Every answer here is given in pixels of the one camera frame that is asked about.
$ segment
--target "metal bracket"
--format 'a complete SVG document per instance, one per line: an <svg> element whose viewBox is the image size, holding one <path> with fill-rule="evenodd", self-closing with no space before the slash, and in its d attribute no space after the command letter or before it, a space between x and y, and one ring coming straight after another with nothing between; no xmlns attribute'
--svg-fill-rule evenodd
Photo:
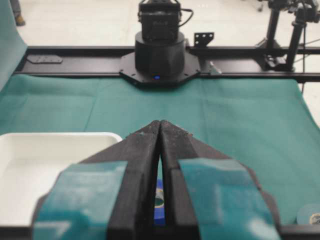
<svg viewBox="0 0 320 240"><path fill-rule="evenodd" d="M61 64L63 62L61 57L53 54L30 54L26 57L26 59L32 64Z"/></svg>
<svg viewBox="0 0 320 240"><path fill-rule="evenodd" d="M196 32L194 34L194 47L205 48L214 38L214 32Z"/></svg>

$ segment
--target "white tray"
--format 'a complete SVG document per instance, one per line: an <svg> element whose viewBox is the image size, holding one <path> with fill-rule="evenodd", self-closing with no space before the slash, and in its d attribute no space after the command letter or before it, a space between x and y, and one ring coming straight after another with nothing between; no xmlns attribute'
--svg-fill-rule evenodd
<svg viewBox="0 0 320 240"><path fill-rule="evenodd" d="M38 199L61 171L121 140L109 132L1 135L0 227L30 226Z"/></svg>

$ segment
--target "floor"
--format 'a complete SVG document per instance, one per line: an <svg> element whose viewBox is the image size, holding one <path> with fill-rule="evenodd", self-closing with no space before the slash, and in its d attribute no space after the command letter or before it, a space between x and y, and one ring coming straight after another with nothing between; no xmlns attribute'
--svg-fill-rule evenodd
<svg viewBox="0 0 320 240"><path fill-rule="evenodd" d="M141 29L137 12L140 0L20 0L26 26L19 33L29 46L133 46ZM194 32L215 32L211 46L253 46L267 32L267 4L258 12L257 0L181 0L194 10L193 19L181 28L191 43ZM276 35L288 46L292 14L283 12ZM320 24L307 27L307 42L320 38ZM310 46L320 46L320 41ZM320 72L320 56L306 59L307 72ZM302 61L296 64L302 71ZM304 98L320 126L320 83L307 83Z"/></svg>

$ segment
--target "blue object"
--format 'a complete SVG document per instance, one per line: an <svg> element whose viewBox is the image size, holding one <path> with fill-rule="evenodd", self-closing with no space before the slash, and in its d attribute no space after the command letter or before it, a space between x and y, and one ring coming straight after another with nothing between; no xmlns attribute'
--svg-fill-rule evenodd
<svg viewBox="0 0 320 240"><path fill-rule="evenodd" d="M202 240L280 240L247 170L235 160L179 161Z"/></svg>
<svg viewBox="0 0 320 240"><path fill-rule="evenodd" d="M320 203L307 204L303 206L296 216L296 223L299 225L319 225Z"/></svg>
<svg viewBox="0 0 320 240"><path fill-rule="evenodd" d="M164 187L162 179L158 179L156 182L154 224L158 226L164 226L166 224Z"/></svg>
<svg viewBox="0 0 320 240"><path fill-rule="evenodd" d="M73 164L60 174L33 227L33 240L105 240L126 161Z"/></svg>

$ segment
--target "green cloth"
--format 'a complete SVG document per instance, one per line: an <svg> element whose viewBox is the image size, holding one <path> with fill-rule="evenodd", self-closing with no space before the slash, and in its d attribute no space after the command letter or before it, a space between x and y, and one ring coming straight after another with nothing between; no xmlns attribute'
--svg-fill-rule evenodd
<svg viewBox="0 0 320 240"><path fill-rule="evenodd" d="M0 0L0 91L27 50L21 39L9 0Z"/></svg>
<svg viewBox="0 0 320 240"><path fill-rule="evenodd" d="M73 164L41 206L33 240L104 240L126 161Z"/></svg>
<svg viewBox="0 0 320 240"><path fill-rule="evenodd" d="M202 240L280 240L270 210L239 162L179 160Z"/></svg>
<svg viewBox="0 0 320 240"><path fill-rule="evenodd" d="M168 120L252 168L283 224L320 201L320 131L294 80L193 79L174 89L121 78L15 75L0 93L0 134L114 132Z"/></svg>

